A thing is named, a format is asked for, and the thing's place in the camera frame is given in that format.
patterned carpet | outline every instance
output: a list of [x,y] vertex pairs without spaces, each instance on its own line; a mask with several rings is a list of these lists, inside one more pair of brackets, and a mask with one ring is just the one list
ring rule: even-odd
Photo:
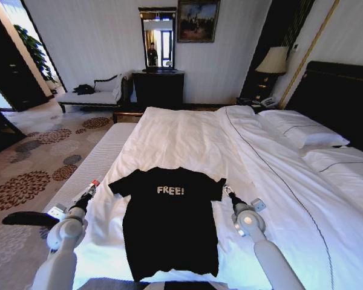
[[67,106],[63,114],[52,99],[5,113],[27,138],[0,152],[0,289],[28,289],[47,256],[44,230],[1,225],[2,218],[41,211],[113,125],[112,111]]

black headboard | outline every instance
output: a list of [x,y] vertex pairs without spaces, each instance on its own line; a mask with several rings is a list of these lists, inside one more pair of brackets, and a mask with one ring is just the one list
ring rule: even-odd
[[329,127],[363,151],[363,66],[309,62],[285,109]]

potted plant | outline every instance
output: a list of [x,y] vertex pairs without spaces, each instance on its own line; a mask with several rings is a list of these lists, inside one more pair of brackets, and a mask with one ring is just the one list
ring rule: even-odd
[[38,70],[41,72],[43,79],[46,81],[46,84],[50,89],[55,89],[57,83],[51,74],[51,69],[46,64],[45,54],[40,50],[39,46],[42,45],[35,38],[27,34],[27,30],[22,28],[21,26],[15,24],[14,25],[16,31],[19,33],[20,38],[22,39],[25,47],[30,53],[35,65]]

picture frame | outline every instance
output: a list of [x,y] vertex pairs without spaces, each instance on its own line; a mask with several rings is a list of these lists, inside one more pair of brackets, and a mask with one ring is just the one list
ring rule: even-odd
[[220,0],[179,0],[177,42],[214,42]]

white robotic arm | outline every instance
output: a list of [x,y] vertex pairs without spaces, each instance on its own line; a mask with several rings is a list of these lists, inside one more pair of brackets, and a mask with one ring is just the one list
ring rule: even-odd
[[[255,207],[251,207],[237,198],[234,191],[228,185],[224,186],[224,191],[233,203],[234,214],[232,219],[234,226],[241,236],[249,235],[252,238],[255,256],[273,289],[305,290],[280,249],[273,242],[266,239],[263,233],[266,228],[265,221],[255,211]],[[260,203],[261,201],[259,200],[257,202],[259,208],[264,209],[264,204],[261,205]]]
[[73,288],[77,257],[74,253],[85,236],[88,201],[94,196],[98,181],[93,181],[67,215],[48,233],[50,248],[47,260],[36,272],[32,290],[71,290]]

